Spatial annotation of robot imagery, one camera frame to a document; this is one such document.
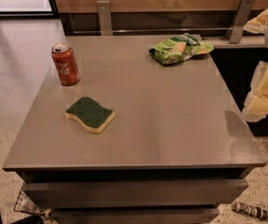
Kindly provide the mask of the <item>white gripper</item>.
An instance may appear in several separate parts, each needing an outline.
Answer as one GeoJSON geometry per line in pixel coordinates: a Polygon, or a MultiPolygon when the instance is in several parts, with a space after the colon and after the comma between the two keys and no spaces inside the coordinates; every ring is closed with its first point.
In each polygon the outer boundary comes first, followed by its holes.
{"type": "MultiPolygon", "coordinates": [[[[248,21],[244,30],[252,34],[265,34],[265,44],[268,48],[268,8],[248,21]]],[[[268,115],[268,63],[266,62],[260,61],[255,68],[242,115],[248,122],[258,122],[268,115]]]]}

